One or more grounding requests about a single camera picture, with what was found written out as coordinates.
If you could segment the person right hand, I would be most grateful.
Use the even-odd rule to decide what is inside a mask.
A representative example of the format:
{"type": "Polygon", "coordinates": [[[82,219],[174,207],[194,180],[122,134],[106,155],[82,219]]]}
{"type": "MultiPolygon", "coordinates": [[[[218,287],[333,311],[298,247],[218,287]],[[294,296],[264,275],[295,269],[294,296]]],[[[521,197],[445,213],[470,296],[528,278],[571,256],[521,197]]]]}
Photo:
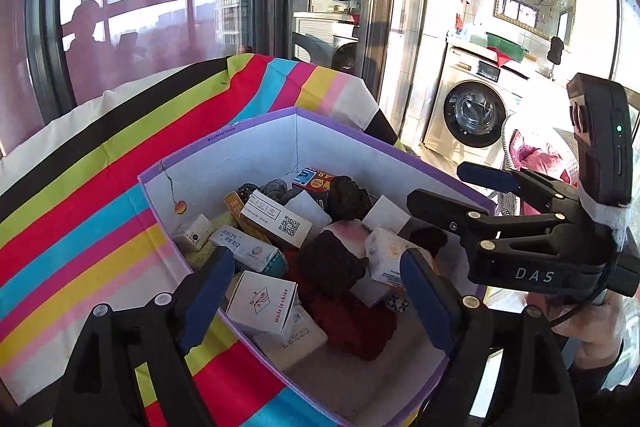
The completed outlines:
{"type": "Polygon", "coordinates": [[[608,291],[599,306],[590,305],[552,327],[562,337],[576,338],[574,363],[578,369],[600,369],[620,355],[625,330],[624,299],[608,291]]]}

